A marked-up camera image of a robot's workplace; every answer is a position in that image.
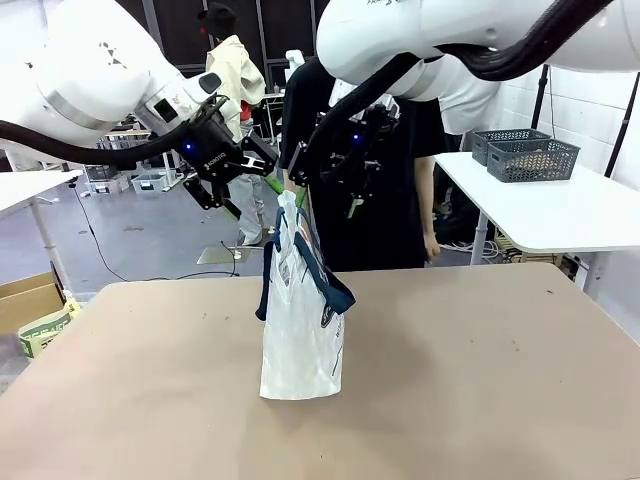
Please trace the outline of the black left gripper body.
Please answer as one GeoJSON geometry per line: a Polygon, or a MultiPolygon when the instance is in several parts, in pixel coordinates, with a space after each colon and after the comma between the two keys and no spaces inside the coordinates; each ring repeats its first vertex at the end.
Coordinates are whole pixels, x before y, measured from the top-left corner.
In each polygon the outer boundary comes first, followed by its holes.
{"type": "Polygon", "coordinates": [[[241,174],[241,146],[229,129],[213,118],[193,121],[175,150],[202,180],[228,183],[241,174]]]}

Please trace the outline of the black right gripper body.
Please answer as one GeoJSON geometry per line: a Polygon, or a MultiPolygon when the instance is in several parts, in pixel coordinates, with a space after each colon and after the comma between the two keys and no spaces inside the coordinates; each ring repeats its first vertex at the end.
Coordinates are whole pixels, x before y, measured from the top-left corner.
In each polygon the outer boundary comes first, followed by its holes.
{"type": "Polygon", "coordinates": [[[324,162],[325,183],[366,183],[381,169],[377,156],[399,123],[398,106],[371,106],[350,118],[331,144],[324,162]]]}

